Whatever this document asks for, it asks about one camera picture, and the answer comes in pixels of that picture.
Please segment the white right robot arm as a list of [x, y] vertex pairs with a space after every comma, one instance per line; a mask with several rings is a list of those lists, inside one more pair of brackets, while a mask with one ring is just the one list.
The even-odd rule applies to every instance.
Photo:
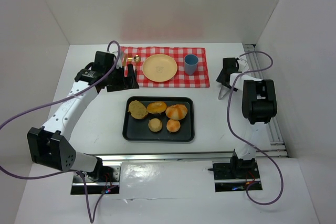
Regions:
[[[224, 58], [222, 70], [216, 81], [222, 85], [218, 98], [229, 95], [227, 106], [227, 123], [232, 135], [243, 144], [234, 149], [230, 159], [232, 169], [251, 169], [255, 163], [259, 132], [277, 114], [277, 101], [274, 82], [270, 79], [258, 79], [239, 71], [237, 58]], [[242, 92], [242, 115], [250, 125], [250, 137], [240, 137], [230, 123], [230, 103], [234, 92]]]

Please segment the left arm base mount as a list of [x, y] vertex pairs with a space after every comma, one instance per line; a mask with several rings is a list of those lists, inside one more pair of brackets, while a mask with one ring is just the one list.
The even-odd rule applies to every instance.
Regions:
[[117, 195], [120, 193], [120, 164], [104, 166], [102, 173], [100, 173], [97, 178], [93, 178], [91, 173], [81, 173], [84, 179], [82, 179], [78, 173], [74, 173], [70, 190], [71, 195], [84, 195], [84, 182], [87, 185], [88, 195], [99, 195], [101, 193]]

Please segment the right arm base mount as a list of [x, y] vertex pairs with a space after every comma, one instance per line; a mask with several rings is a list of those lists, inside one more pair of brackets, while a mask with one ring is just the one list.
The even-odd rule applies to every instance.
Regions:
[[213, 174], [215, 191], [262, 190], [259, 168], [255, 158], [244, 160], [238, 158], [234, 151], [230, 160], [224, 163], [213, 163], [207, 169]]

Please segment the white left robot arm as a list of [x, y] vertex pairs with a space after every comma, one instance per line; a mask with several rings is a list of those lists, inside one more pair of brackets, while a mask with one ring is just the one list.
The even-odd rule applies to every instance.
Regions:
[[99, 92], [137, 89], [133, 67], [124, 52], [97, 51], [94, 62], [81, 69], [74, 78], [67, 100], [40, 128], [27, 133], [32, 161], [62, 172], [79, 170], [90, 179], [99, 180], [109, 173], [101, 158], [77, 152], [69, 143], [71, 134], [88, 105]]

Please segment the orange glazed donut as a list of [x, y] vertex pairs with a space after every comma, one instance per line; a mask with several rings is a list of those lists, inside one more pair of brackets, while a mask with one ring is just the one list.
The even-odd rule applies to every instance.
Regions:
[[165, 112], [167, 105], [164, 102], [153, 102], [150, 103], [146, 109], [150, 114], [160, 114]]

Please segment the metal serving tongs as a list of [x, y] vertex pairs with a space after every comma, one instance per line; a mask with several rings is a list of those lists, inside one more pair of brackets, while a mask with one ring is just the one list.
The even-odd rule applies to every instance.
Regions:
[[229, 88], [227, 88], [225, 86], [221, 86], [219, 94], [218, 94], [218, 99], [222, 100], [229, 91], [230, 91]]

